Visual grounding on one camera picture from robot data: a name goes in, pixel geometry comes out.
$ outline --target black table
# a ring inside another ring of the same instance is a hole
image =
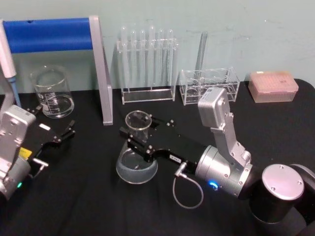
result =
[[[237,139],[252,154],[252,163],[264,168],[273,163],[299,163],[315,170],[315,90],[297,80],[293,102],[255,104],[242,82],[231,103]],[[203,127],[197,105],[176,101],[121,104],[115,90],[114,125],[103,126],[98,91],[73,92],[75,108],[63,119],[38,120],[62,131],[76,120],[76,136],[60,149],[47,149],[40,158],[50,167],[36,181],[26,181],[0,211],[1,236],[255,236],[260,226],[249,213],[247,201],[205,182],[203,204],[195,210],[180,208],[172,196],[177,166],[158,160],[156,176],[143,185],[129,185],[116,174],[115,164],[124,140],[119,127],[132,110],[143,110],[163,119],[174,119],[183,135],[214,145],[210,130]],[[24,108],[34,107],[34,94],[22,94]],[[200,194],[181,180],[179,199],[195,204]],[[300,231],[305,223],[293,209],[282,222],[282,235]],[[281,235],[277,230],[274,235]]]

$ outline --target blue padded bar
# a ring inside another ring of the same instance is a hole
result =
[[[92,50],[88,18],[4,21],[11,53]]]

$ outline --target pipette tip box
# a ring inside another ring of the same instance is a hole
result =
[[[249,90],[256,103],[291,102],[299,87],[288,72],[253,72]]]

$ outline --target cable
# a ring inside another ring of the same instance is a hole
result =
[[[183,176],[184,176],[185,179],[187,179],[187,180],[189,180],[190,182],[194,183],[194,184],[199,188],[200,193],[201,193],[201,200],[200,200],[200,202],[199,202],[197,205],[195,205],[195,206],[185,206],[185,205],[181,204],[181,203],[179,202],[179,200],[176,198],[176,194],[175,194],[176,177],[174,178],[174,181],[173,181],[173,197],[174,197],[175,201],[177,202],[177,204],[180,205],[181,207],[183,207],[183,208],[185,208],[185,209],[196,209],[196,208],[199,207],[199,206],[202,204],[202,202],[203,202],[203,190],[202,190],[200,184],[197,183],[195,180],[193,180],[193,179],[187,177],[186,175],[183,175]]]

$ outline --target glass beaker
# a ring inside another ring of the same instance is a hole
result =
[[[148,139],[148,128],[152,123],[151,117],[143,111],[130,112],[126,118],[130,134],[146,142]],[[128,148],[125,142],[116,163],[116,171],[120,178],[128,183],[142,184],[148,182],[156,174],[158,163],[146,162],[142,156]]]
[[[67,83],[67,71],[58,65],[44,65],[31,74],[31,82],[43,113],[49,118],[63,118],[74,109]]]

